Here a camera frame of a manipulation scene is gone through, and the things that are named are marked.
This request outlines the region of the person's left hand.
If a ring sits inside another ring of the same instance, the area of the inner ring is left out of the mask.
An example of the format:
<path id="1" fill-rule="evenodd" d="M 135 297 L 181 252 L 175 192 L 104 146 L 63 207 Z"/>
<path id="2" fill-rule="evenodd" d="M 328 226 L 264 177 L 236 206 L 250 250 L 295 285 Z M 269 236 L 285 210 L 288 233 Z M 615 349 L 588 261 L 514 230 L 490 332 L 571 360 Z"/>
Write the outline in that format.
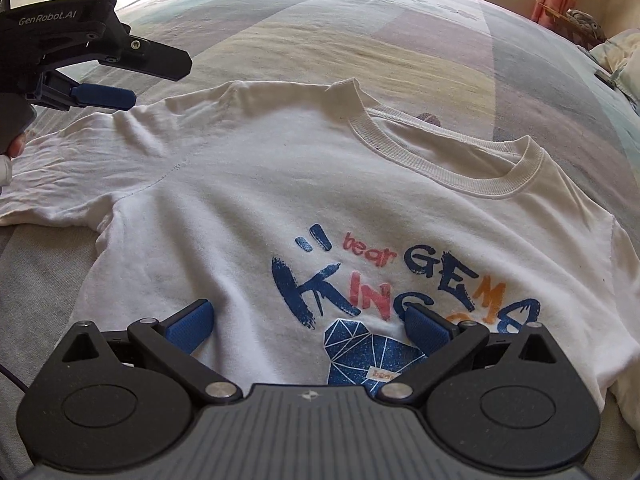
<path id="1" fill-rule="evenodd" d="M 20 156 L 24 151 L 25 142 L 26 134 L 21 132 L 10 142 L 9 146 L 3 152 L 3 155 L 9 158 Z"/>

